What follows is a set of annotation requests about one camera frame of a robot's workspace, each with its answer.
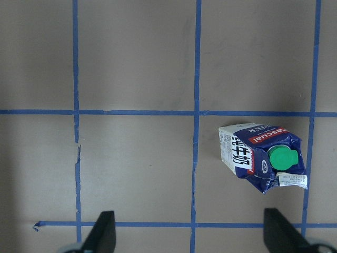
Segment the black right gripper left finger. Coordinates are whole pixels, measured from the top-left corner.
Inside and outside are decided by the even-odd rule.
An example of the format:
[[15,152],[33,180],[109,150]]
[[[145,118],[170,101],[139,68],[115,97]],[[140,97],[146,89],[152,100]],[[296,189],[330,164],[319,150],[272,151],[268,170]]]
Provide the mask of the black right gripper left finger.
[[111,253],[116,247],[114,211],[100,213],[95,225],[82,245],[82,252]]

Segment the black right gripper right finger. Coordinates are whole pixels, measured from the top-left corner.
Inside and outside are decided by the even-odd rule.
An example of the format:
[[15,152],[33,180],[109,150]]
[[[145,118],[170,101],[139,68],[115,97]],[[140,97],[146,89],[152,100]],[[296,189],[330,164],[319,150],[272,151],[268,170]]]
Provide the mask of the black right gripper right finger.
[[264,209],[264,244],[269,252],[311,252],[310,244],[276,208]]

